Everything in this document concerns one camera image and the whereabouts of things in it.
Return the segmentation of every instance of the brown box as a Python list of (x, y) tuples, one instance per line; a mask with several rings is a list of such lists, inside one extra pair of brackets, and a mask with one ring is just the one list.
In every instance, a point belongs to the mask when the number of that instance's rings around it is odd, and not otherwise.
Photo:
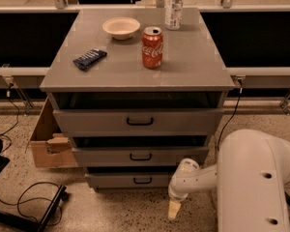
[(30, 138), (36, 167), (77, 167), (67, 137), (60, 133), (53, 116), (53, 108), (46, 99), (38, 123)]

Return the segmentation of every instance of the speckled floor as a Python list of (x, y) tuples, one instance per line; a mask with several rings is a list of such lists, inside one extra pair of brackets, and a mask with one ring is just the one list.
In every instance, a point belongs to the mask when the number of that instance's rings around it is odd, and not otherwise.
[[(67, 186), (69, 201), (62, 204), (63, 213), (59, 224), (48, 226), (45, 231), (202, 231), (217, 230), (215, 191), (202, 191), (191, 194), (183, 203), (174, 221), (167, 219), (168, 194), (166, 188), (147, 190), (108, 190), (96, 193), (90, 189), (83, 178), (82, 169), (38, 169), (34, 165), (28, 140), (37, 123), (40, 102), (29, 116), (23, 116), (23, 104), (18, 125), (7, 133), (13, 145), (4, 153), (11, 162), (0, 174), (0, 197), (9, 203), (16, 203), (19, 196), (36, 182), (53, 182)], [(221, 125), (230, 117), (232, 103), (226, 107)], [(281, 112), (260, 114), (240, 107), (239, 113), (224, 131), (223, 137), (231, 131), (243, 128), (261, 130), (290, 141), (290, 116)], [(15, 123), (16, 110), (9, 103), (0, 101), (0, 132)], [(215, 163), (215, 139), (211, 141), (211, 151), (206, 165)], [(33, 197), (52, 198), (56, 188), (41, 185), (32, 188), (24, 199)], [(36, 200), (21, 206), (20, 211), (40, 219), (47, 201)], [(0, 203), (0, 210), (17, 215), (16, 207)], [(56, 223), (59, 213), (52, 223)], [(0, 231), (13, 231), (0, 226)]]

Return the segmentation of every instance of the bowl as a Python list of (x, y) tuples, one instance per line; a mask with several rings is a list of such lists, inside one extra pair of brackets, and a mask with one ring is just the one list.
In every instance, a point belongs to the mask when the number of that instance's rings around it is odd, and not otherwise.
[(116, 17), (107, 20), (102, 28), (116, 40), (127, 40), (140, 27), (136, 19), (129, 17)]

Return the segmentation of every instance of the red soda can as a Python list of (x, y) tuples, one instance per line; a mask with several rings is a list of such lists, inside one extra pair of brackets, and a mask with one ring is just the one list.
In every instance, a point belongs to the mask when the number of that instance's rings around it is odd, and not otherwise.
[(161, 65), (163, 34), (159, 27), (147, 27), (142, 34), (142, 59), (146, 68), (153, 69)]

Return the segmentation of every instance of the drawer handle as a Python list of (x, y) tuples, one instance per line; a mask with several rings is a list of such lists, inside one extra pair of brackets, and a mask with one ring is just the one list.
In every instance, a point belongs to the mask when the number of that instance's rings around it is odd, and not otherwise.
[(127, 118), (127, 124), (129, 126), (150, 126), (150, 125), (153, 125), (153, 123), (154, 123), (154, 118), (151, 118), (149, 122), (144, 122), (144, 123), (134, 123), (134, 122), (131, 122), (130, 118)]
[(137, 181), (137, 178), (133, 178), (133, 181), (137, 185), (139, 185), (139, 184), (151, 184), (153, 181), (153, 178), (150, 177), (148, 181)]
[(142, 157), (134, 157), (133, 154), (130, 154), (130, 160), (150, 160), (152, 158), (152, 154), (150, 153), (147, 158)]

